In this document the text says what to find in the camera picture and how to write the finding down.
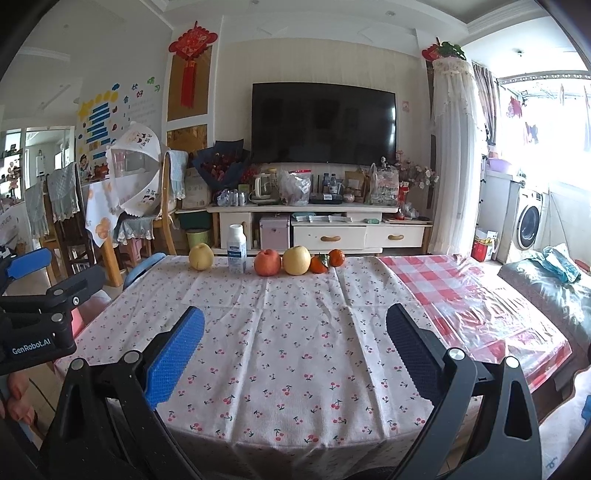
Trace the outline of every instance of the white drawer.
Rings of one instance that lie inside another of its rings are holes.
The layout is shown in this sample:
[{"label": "white drawer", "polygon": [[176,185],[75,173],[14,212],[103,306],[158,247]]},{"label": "white drawer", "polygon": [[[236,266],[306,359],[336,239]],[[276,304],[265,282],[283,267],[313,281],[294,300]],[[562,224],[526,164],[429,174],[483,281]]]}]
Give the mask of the white drawer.
[{"label": "white drawer", "polygon": [[422,225],[368,225],[365,248],[420,247],[425,227]]},{"label": "white drawer", "polygon": [[363,250],[365,248],[364,226],[295,226],[294,245],[308,250]]},{"label": "white drawer", "polygon": [[220,247],[228,247],[230,225],[242,225],[246,235],[246,248],[252,249],[252,214],[251,213],[220,213]]}]

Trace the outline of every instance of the orange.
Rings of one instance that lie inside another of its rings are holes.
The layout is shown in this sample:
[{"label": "orange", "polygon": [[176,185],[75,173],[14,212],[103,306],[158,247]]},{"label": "orange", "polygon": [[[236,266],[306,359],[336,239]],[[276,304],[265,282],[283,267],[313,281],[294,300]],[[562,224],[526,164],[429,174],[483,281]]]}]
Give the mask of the orange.
[{"label": "orange", "polygon": [[315,255],[310,261],[310,271],[312,273],[326,273],[329,270],[328,255]]},{"label": "orange", "polygon": [[345,254],[338,249],[331,250],[329,253],[329,258],[331,267],[340,267],[345,263]]}]

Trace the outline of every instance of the food cover umbrella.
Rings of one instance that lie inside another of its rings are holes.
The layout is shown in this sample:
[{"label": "food cover umbrella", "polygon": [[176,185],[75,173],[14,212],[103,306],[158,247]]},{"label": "food cover umbrella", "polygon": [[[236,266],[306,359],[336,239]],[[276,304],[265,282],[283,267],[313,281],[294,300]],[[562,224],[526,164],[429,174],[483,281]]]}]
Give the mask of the food cover umbrella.
[{"label": "food cover umbrella", "polygon": [[163,148],[145,125],[131,122],[129,129],[106,151],[111,188],[126,213],[144,216],[160,205]]}]

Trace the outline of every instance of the white plastic bottle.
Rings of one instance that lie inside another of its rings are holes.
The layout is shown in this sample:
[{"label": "white plastic bottle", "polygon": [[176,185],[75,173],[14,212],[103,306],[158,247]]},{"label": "white plastic bottle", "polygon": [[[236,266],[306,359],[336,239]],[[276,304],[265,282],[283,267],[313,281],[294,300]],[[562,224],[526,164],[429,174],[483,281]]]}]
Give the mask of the white plastic bottle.
[{"label": "white plastic bottle", "polygon": [[236,275],[246,271],[246,235],[242,225],[230,225],[229,228],[228,268]]}]

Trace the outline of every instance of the yellow pear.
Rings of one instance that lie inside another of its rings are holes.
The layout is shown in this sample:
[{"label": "yellow pear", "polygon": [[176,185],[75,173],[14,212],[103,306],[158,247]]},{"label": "yellow pear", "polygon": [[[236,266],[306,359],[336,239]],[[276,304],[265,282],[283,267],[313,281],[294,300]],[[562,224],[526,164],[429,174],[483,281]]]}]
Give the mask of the yellow pear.
[{"label": "yellow pear", "polygon": [[213,251],[209,245],[195,245],[189,252],[189,264],[195,270],[209,270],[213,265]]}]

